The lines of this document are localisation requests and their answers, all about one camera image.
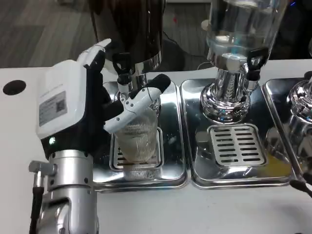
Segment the black circle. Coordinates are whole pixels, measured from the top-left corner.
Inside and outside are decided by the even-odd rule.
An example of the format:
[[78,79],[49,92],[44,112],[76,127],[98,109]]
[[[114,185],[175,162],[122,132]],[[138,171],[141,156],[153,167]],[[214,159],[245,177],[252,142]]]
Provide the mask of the black circle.
[[23,92],[25,88],[25,81],[17,79],[7,83],[3,88],[3,92],[9,96],[12,96]]

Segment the black cable on floor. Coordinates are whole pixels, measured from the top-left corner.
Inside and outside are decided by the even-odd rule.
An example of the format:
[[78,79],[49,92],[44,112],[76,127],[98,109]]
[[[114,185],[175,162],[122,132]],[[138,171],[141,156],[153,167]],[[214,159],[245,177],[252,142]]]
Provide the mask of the black cable on floor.
[[164,35],[167,37],[168,40],[170,40],[170,41],[172,41],[174,44],[176,44],[185,54],[187,54],[187,55],[189,55],[189,56],[191,56],[191,57],[198,57],[198,58],[204,58],[204,59],[206,59],[206,57],[203,56],[203,55],[192,55],[192,54],[190,54],[189,52],[186,52],[185,50],[183,50],[183,49],[181,48],[181,46],[180,46],[175,40],[171,39],[164,31],[163,31],[163,33],[164,33]]

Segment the clear plastic cup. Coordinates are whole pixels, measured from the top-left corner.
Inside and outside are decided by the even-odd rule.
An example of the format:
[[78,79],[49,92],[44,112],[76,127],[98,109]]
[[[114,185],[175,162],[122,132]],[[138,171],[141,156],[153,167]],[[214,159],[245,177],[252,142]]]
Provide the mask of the clear plastic cup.
[[155,153],[157,114],[151,108],[115,133],[123,156],[133,163],[148,161]]

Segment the label sticker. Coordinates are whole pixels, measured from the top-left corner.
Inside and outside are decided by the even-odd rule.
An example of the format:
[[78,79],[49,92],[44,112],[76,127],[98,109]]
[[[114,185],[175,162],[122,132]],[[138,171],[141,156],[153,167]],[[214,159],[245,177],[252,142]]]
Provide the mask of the label sticker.
[[63,91],[39,106],[39,126],[67,113],[66,92]]

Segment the white robotic hand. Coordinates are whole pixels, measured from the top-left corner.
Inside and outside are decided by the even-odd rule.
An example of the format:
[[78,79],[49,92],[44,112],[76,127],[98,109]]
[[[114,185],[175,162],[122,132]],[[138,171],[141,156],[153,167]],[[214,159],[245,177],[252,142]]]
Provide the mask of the white robotic hand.
[[83,51],[78,59],[77,62],[80,63],[82,66],[90,66],[97,56],[99,51],[105,52],[105,47],[112,42],[111,39],[105,39],[100,41],[99,43],[95,44],[94,46],[90,47],[89,49]]
[[[97,197],[93,188],[92,155],[109,133],[124,127],[170,85],[159,75],[129,98],[111,103],[103,87],[104,40],[77,61],[51,67],[39,81],[37,135],[46,162],[32,162],[35,173],[30,234],[95,234]],[[44,177],[48,177],[44,192]]]
[[114,102],[106,111],[111,113],[110,110],[113,108],[119,108],[120,114],[114,117],[108,116],[104,124],[104,130],[111,134],[123,128],[159,98],[170,83],[171,81],[166,75],[160,74],[142,89],[131,92],[128,99],[121,98],[118,102]]

